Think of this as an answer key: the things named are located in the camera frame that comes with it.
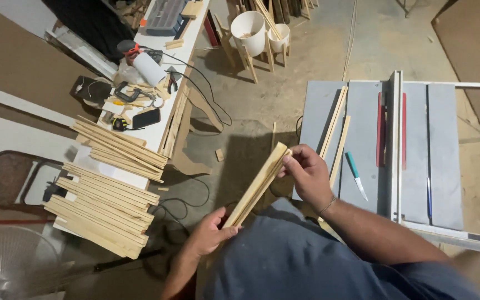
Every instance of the smartphone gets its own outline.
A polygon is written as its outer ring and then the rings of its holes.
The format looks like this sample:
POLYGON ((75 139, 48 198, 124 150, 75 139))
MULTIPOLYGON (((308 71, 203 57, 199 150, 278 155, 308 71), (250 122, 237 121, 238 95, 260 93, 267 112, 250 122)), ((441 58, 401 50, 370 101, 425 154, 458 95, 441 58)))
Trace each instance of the smartphone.
POLYGON ((133 129, 139 129, 145 126, 153 125, 161 121, 161 110, 153 109, 143 114, 137 114, 133 117, 133 129))

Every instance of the dusty floor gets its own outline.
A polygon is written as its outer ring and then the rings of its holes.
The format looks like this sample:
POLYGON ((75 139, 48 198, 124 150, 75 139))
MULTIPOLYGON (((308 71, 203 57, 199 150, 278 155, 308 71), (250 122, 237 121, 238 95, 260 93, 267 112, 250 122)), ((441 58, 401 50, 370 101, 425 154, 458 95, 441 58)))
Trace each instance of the dusty floor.
MULTIPOLYGON (((445 1, 422 1, 409 19, 394 0, 359 0, 355 38, 346 79, 388 79, 400 69, 406 80, 457 81, 436 34, 430 24, 445 1)), ((208 122, 200 112, 193 112, 192 125, 201 132, 188 137, 187 155, 194 161, 211 166, 208 176, 198 181, 176 172, 164 175, 168 192, 160 193, 168 201, 164 206, 187 228, 195 225, 203 215, 216 207, 238 200, 262 165, 270 150, 271 128, 277 122, 277 140, 287 145, 297 143, 296 121, 303 113, 307 81, 341 80, 348 47, 353 1, 331 0, 321 2, 311 11, 312 20, 294 19, 291 24, 292 55, 289 65, 282 66, 277 56, 274 74, 267 72, 267 64, 256 61, 259 84, 253 84, 248 71, 232 69, 221 49, 198 51, 193 60, 198 69, 212 83, 214 97, 232 117, 232 126, 223 133, 208 132, 208 122), (226 159, 219 163, 214 151, 223 150, 226 159)), ((204 80, 192 72, 207 98, 210 90, 204 80)), ((480 125, 463 93, 457 91, 459 117, 460 163, 463 186, 464 226, 467 231, 480 233, 480 125)), ((221 119, 228 116, 214 105, 221 119)), ((288 195, 292 190, 290 179, 279 179, 272 186, 275 194, 288 195)), ((181 228, 165 210, 155 212, 152 245, 166 247, 167 254, 150 259, 145 265, 133 262, 121 267, 125 271, 110 271, 93 275, 74 283, 67 299, 150 299, 161 291, 160 278, 165 273, 165 261, 183 241, 181 228), (173 232, 173 241, 163 238, 164 228, 173 232)), ((455 258, 457 266, 480 286, 480 253, 442 245, 455 258)), ((80 256, 79 263, 108 261, 114 255, 86 241, 68 247, 67 258, 80 256)))

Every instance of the bracelet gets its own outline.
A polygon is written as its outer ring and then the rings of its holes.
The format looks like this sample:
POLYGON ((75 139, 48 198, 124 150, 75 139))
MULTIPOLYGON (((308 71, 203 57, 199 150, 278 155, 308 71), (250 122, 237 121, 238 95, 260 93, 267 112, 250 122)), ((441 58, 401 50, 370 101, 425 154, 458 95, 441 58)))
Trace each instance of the bracelet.
POLYGON ((326 211, 327 209, 329 209, 331 207, 331 205, 337 201, 337 198, 333 195, 333 200, 329 203, 328 206, 326 206, 324 209, 322 209, 322 211, 319 212, 319 215, 323 214, 324 211, 326 211))

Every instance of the knife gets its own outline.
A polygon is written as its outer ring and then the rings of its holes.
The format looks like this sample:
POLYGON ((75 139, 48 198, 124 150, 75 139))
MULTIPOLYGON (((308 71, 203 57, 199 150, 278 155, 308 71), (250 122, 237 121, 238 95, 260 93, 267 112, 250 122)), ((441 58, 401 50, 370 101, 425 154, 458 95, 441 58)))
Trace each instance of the knife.
POLYGON ((355 177, 355 182, 357 183, 358 190, 361 192, 362 196, 366 201, 368 201, 368 197, 366 197, 366 193, 364 192, 364 188, 362 187, 361 179, 358 176, 357 167, 355 166, 355 161, 353 160, 353 156, 351 152, 346 152, 346 159, 351 167, 351 172, 353 173, 353 177, 355 177))

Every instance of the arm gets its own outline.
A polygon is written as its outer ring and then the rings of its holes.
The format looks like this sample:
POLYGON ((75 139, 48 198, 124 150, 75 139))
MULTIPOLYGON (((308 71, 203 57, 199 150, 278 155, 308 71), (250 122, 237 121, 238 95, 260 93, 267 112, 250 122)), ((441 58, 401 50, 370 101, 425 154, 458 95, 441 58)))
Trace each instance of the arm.
MULTIPOLYGON (((333 200, 327 165, 307 145, 298 145, 291 150, 293 155, 284 157, 284 167, 279 177, 291 174, 298 195, 319 214, 333 200)), ((365 261, 387 265, 449 261, 449 257, 440 249, 408 228, 340 199, 321 216, 347 246, 365 261)))
POLYGON ((171 271, 164 283, 161 300, 186 298, 183 295, 184 289, 194 277, 201 257, 211 253, 221 242, 238 233, 239 227, 218 229, 224 216, 225 208, 221 207, 203 217, 199 222, 173 261, 171 271))

